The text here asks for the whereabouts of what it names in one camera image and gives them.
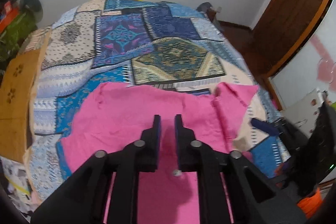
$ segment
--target bed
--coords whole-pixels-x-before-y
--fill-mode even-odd
[[[151,85],[193,95],[213,94],[220,82],[255,85],[241,55],[206,14],[170,3],[92,0],[33,32],[21,54],[40,50],[31,89],[32,145],[23,163],[1,157],[7,193],[29,221],[33,211],[71,175],[60,140],[87,96],[104,82]],[[233,140],[248,151],[268,135],[249,119],[280,118],[259,88]],[[274,153],[286,157],[277,140]]]

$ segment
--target orange object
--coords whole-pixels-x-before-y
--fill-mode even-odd
[[[30,146],[28,109],[40,51],[26,52],[12,59],[0,87],[0,155],[20,163]]]
[[[13,21],[15,17],[19,14],[18,8],[13,8],[10,10],[8,14],[6,14],[5,18],[0,21],[0,33]]]
[[[321,204],[322,197],[320,188],[318,188],[315,195],[313,195],[311,198],[304,198],[297,205],[301,208],[301,210],[303,210],[303,212],[306,214],[306,217],[310,218],[321,206]]]

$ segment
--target black object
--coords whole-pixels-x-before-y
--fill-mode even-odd
[[[39,206],[31,223],[102,223],[114,172],[107,223],[136,223],[138,174],[157,169],[160,128],[155,115],[153,127],[140,140],[115,153],[97,151]]]
[[[287,194],[298,202],[314,193],[317,184],[336,165],[336,112],[324,102],[309,139],[285,119],[278,121],[276,127],[291,154],[283,167],[282,188],[287,188]],[[275,178],[274,181],[281,182],[281,179]]]
[[[175,117],[179,168],[197,172],[201,224],[231,223],[221,176],[230,195],[234,223],[305,223],[305,214],[240,152],[214,151],[195,139]]]

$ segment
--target dark blue cloth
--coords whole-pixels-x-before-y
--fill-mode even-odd
[[[201,40],[191,20],[173,17],[169,7],[143,8],[143,18],[153,39],[180,37]]]
[[[253,127],[268,133],[270,136],[277,137],[280,135],[280,132],[276,129],[276,127],[268,122],[260,121],[256,118],[252,118],[250,122]]]

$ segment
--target metal screw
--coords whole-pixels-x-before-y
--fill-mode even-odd
[[[194,140],[190,144],[192,147],[200,147],[202,145],[202,143],[198,140]]]
[[[146,143],[145,143],[145,141],[143,141],[143,140],[136,140],[136,141],[134,142],[134,145],[135,145],[136,147],[143,147],[145,144],[146,144]]]
[[[242,156],[241,152],[234,150],[230,153],[230,156],[234,159],[238,159]]]
[[[106,155],[106,152],[104,150],[98,150],[94,155],[96,158],[102,158]]]

